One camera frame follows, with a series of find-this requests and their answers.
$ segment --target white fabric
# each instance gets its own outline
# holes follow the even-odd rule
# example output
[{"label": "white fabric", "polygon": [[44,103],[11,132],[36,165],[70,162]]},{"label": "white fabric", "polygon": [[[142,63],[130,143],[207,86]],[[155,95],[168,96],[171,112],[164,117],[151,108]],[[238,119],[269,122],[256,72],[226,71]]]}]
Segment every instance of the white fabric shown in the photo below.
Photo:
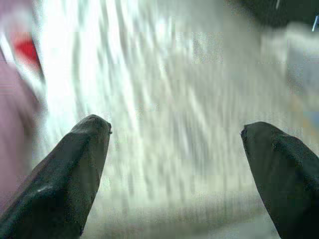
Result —
[{"label": "white fabric", "polygon": [[112,124],[83,238],[194,237],[262,214],[258,226],[275,230],[240,131],[266,121],[319,150],[292,110],[285,62],[273,64],[241,8],[217,0],[39,6],[48,96],[33,165],[84,116]]}]

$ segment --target blurry background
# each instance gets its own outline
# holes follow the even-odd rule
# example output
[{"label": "blurry background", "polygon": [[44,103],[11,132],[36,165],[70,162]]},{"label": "blurry background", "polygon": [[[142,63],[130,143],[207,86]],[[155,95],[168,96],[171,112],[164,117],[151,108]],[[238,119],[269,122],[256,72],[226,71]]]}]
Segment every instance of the blurry background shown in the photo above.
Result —
[{"label": "blurry background", "polygon": [[288,71],[290,42],[310,26],[264,27],[232,0],[39,0],[36,10],[47,95],[32,167],[89,114],[113,128],[83,238],[279,238],[240,132],[266,121],[319,152]]}]

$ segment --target purple cloth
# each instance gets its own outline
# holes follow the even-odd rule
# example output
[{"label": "purple cloth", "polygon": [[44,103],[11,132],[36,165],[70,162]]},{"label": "purple cloth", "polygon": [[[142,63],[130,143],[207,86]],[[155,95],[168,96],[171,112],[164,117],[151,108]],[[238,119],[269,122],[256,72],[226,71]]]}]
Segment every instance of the purple cloth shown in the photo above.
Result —
[{"label": "purple cloth", "polygon": [[[31,6],[31,0],[0,0],[0,19],[17,3]],[[23,147],[37,110],[34,94],[0,51],[0,212],[26,177]]]}]

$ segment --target dark object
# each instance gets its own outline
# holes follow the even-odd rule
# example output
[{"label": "dark object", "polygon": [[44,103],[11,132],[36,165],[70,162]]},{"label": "dark object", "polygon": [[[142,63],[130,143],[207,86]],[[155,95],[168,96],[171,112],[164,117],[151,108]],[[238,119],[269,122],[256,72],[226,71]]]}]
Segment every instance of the dark object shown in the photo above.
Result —
[{"label": "dark object", "polygon": [[1,215],[0,238],[79,238],[100,185],[110,130],[92,115],[64,136]]},{"label": "dark object", "polygon": [[246,125],[241,137],[258,192],[281,238],[313,238],[319,222],[317,156],[265,122]]},{"label": "dark object", "polygon": [[319,13],[317,0],[241,0],[263,25],[285,27],[290,22],[302,22],[310,30]]}]

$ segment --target crumpled white fabric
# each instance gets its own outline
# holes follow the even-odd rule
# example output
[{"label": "crumpled white fabric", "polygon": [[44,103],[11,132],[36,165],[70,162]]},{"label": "crumpled white fabric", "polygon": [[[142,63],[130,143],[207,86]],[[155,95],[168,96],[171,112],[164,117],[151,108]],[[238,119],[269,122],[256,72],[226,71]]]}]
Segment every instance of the crumpled white fabric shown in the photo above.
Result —
[{"label": "crumpled white fabric", "polygon": [[84,116],[112,124],[83,238],[217,235],[263,214],[255,227],[268,233],[260,238],[279,238],[240,131],[266,121],[314,152],[318,145],[292,110],[286,73],[241,8],[217,0],[43,0],[39,12],[48,95],[33,165]]}]

